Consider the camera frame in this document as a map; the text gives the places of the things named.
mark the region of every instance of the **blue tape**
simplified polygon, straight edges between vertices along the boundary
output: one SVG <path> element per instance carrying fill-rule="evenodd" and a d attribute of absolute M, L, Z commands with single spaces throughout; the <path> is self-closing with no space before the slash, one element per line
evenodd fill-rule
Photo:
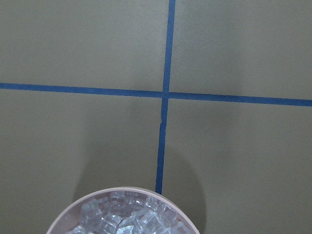
<path fill-rule="evenodd" d="M 162 92 L 159 92 L 159 91 L 142 91 L 142 90 L 127 90 L 127 89 L 101 89 L 101 88 L 52 86 L 52 85 L 38 85 L 38 84 L 0 83 L 0 89 L 46 91 L 46 92 L 75 93 L 75 94 L 97 94 L 97 95 L 131 96 L 131 97 L 149 97 L 149 98 L 162 98 L 162 96 L 163 96 Z"/>
<path fill-rule="evenodd" d="M 231 95 L 215 95 L 215 94 L 169 93 L 169 98 L 206 100 L 206 101 L 244 102 L 244 103 L 259 103 L 259 104 L 289 105 L 289 106 L 312 106 L 312 100 L 274 98 L 274 97 L 248 97 L 248 96 L 231 96 Z"/>
<path fill-rule="evenodd" d="M 171 56 L 172 56 L 172 44 L 173 44 L 174 23 L 175 23 L 175 7 L 176 7 L 176 1 L 169 0 L 164 80 L 163 80 L 163 85 L 162 85 L 163 97 L 162 97 L 162 102 L 161 102 L 161 124 L 159 127 L 157 173 L 156 173 L 156 186 L 155 186 L 155 191 L 156 193 L 159 193 L 159 194 L 162 193 L 162 179 L 163 179 L 163 170 L 164 170 L 166 128 L 167 128 L 168 101 L 169 101 L 169 85 L 170 85 L 170 71 L 171 71 Z"/>

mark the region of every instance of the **pile of ice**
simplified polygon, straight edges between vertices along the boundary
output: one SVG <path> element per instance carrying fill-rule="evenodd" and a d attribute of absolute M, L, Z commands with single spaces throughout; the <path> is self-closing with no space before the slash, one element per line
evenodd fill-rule
<path fill-rule="evenodd" d="M 117 191 L 83 204 L 79 225 L 66 234 L 190 234 L 165 203 L 148 195 Z"/>

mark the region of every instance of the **gray surface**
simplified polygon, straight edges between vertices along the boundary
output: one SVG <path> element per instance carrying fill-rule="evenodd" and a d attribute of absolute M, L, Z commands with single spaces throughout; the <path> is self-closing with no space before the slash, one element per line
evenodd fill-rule
<path fill-rule="evenodd" d="M 161 90 L 167 0 L 1 1 L 0 82 Z"/>
<path fill-rule="evenodd" d="M 177 0 L 170 90 L 311 99 L 311 12 L 311 0 Z"/>
<path fill-rule="evenodd" d="M 100 189 L 154 190 L 160 100 L 0 90 L 0 233 L 45 233 Z"/>
<path fill-rule="evenodd" d="M 164 196 L 201 233 L 311 233 L 311 115 L 310 107 L 171 100 Z"/>

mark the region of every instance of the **vertical blue line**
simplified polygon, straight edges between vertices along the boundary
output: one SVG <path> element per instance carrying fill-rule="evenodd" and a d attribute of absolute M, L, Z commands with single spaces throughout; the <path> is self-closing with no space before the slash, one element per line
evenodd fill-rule
<path fill-rule="evenodd" d="M 172 43 L 174 35 L 175 22 L 175 7 L 176 0 L 169 0 L 168 10 L 168 24 L 167 24 L 167 38 L 166 38 L 166 54 L 164 67 L 164 80 L 162 85 L 162 101 L 161 101 L 161 124 L 159 127 L 159 143 L 158 143 L 158 158 L 157 158 L 157 173 L 156 173 L 156 193 L 162 193 L 162 179 L 164 171 L 164 157 L 166 144 L 166 127 L 168 115 L 168 98 L 170 85 L 170 71 L 171 71 L 171 55 Z"/>

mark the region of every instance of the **floor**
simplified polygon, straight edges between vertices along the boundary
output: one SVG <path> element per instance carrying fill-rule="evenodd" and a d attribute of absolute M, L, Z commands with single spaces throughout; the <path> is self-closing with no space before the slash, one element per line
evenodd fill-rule
<path fill-rule="evenodd" d="M 0 3 L 0 233 L 156 190 L 202 234 L 312 232 L 312 2 Z"/>

